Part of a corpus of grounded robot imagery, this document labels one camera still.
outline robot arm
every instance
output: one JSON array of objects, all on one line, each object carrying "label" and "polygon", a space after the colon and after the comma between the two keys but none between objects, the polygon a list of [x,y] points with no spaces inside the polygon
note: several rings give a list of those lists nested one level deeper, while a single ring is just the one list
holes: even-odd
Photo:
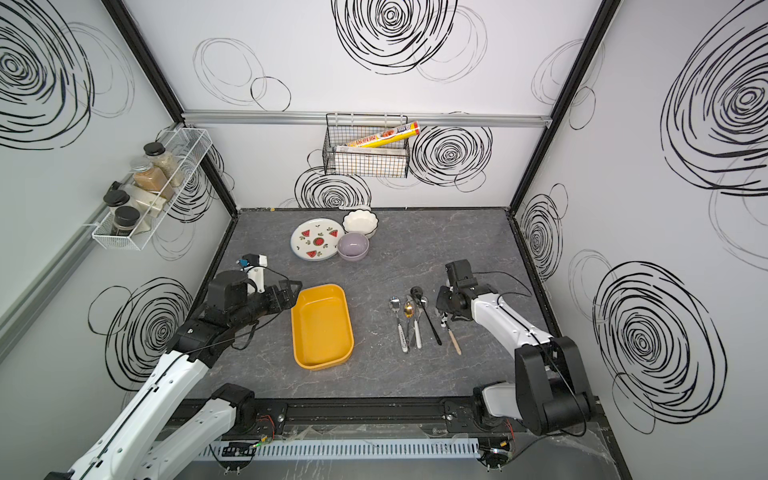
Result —
[{"label": "robot arm", "polygon": [[233,344],[237,331],[296,305],[301,282],[281,280],[279,286],[265,288],[263,279],[258,285],[248,273],[254,266],[266,266],[266,258],[246,255],[240,265],[242,270],[220,272],[210,282],[206,304],[179,327],[149,379],[109,429],[69,472],[52,472],[46,480],[170,479],[215,438],[233,427],[247,430],[253,424],[253,392],[227,384],[151,450],[170,416]]},{"label": "robot arm", "polygon": [[515,384],[482,390],[485,413],[519,419],[536,435],[585,425],[596,405],[573,340],[554,338],[515,312],[477,281],[467,260],[448,263],[445,271],[450,286],[440,287],[437,308],[483,325],[515,358]]}]

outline silver spoon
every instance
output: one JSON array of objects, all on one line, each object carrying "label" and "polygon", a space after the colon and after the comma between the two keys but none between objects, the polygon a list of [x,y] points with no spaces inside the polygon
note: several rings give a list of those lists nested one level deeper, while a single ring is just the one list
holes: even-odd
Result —
[{"label": "silver spoon", "polygon": [[392,309],[392,311],[395,314],[395,319],[397,320],[397,333],[400,336],[400,348],[402,348],[403,353],[408,353],[408,343],[406,343],[406,335],[402,332],[402,325],[400,325],[400,317],[397,316],[397,312],[400,311],[400,299],[396,296],[392,297],[389,300],[389,308]]}]

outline aluminum rail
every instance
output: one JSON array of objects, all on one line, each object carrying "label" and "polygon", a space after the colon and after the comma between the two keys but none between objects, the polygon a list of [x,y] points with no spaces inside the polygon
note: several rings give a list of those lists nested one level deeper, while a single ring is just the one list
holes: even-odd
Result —
[{"label": "aluminum rail", "polygon": [[501,115],[501,114],[410,114],[410,113],[326,113],[321,111],[252,111],[252,110],[188,110],[181,116],[188,124],[278,124],[278,125],[325,125],[329,122],[342,123],[342,117],[352,118],[353,124],[386,126],[398,124],[399,119],[418,121],[424,125],[441,127],[549,127],[552,119],[548,115]]}]

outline tray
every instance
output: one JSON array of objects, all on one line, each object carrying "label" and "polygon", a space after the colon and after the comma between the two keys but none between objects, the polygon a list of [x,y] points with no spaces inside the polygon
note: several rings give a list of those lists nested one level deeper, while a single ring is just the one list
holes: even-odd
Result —
[{"label": "tray", "polygon": [[302,290],[290,310],[293,358],[300,367],[322,370],[340,365],[352,355],[355,338],[346,307],[346,295],[338,285]]}]

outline white plate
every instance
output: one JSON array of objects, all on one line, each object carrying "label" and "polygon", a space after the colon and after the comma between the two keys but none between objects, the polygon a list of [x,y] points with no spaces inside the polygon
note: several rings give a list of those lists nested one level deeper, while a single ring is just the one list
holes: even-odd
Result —
[{"label": "white plate", "polygon": [[299,225],[290,236],[290,249],[297,257],[319,262],[339,251],[339,238],[344,229],[329,218],[314,218]]}]

